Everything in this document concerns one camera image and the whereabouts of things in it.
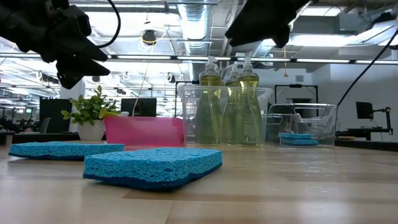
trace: green dish soap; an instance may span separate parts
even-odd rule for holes
[[[239,87],[238,75],[238,65],[234,64],[229,80],[225,81],[225,86]],[[223,142],[226,144],[238,143],[238,138],[236,136],[236,118],[238,117],[240,91],[241,90],[237,88],[228,88],[228,102],[223,116]]]
[[[253,72],[250,58],[245,58],[243,73],[238,75],[242,87],[237,113],[238,143],[258,146],[261,140],[261,109],[255,88],[259,84],[259,75]]]
[[[223,86],[221,75],[216,71],[214,61],[214,57],[209,57],[206,70],[199,74],[201,86]],[[199,144],[221,143],[223,114],[220,98],[220,88],[203,87],[201,90],[195,127],[196,142]]]

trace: green leaves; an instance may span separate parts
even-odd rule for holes
[[[103,119],[106,114],[106,108],[101,108],[101,111],[99,112],[98,118]]]
[[[90,117],[90,114],[87,111],[84,112],[84,115],[85,115],[86,118]]]
[[[65,111],[65,110],[61,110],[61,114],[66,116],[66,115],[70,115],[69,112]]]
[[[71,102],[74,106],[79,105],[79,101],[77,101],[77,100],[70,100],[70,102]]]
[[[79,103],[84,102],[84,100],[85,100],[85,99],[84,99],[83,95],[80,95],[80,96],[79,96]]]
[[[68,111],[61,111],[64,119],[71,119],[72,123],[84,125],[85,122],[91,125],[95,124],[96,119],[104,119],[105,116],[116,116],[120,111],[116,111],[116,100],[113,102],[105,102],[107,95],[102,94],[102,87],[99,85],[97,90],[94,90],[96,95],[90,99],[85,99],[80,95],[77,100],[70,100],[76,109],[73,113]]]

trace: pink container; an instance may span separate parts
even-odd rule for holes
[[[155,117],[107,117],[106,141],[127,146],[184,146],[183,120]]]

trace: blue sponge in bin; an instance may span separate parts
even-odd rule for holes
[[[295,133],[279,133],[278,137],[280,138],[289,138],[289,139],[311,139],[311,134],[295,134]]]
[[[319,144],[318,140],[290,138],[282,138],[282,143],[291,146],[316,146]]]
[[[88,156],[83,178],[141,190],[172,190],[221,167],[214,149],[160,148]]]
[[[85,156],[119,151],[124,151],[123,144],[83,144],[53,141],[13,144],[9,155],[28,159],[82,161]]]

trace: wooden table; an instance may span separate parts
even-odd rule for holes
[[[0,223],[398,223],[398,153],[220,147],[224,165],[172,193],[81,178],[82,162],[0,156]]]

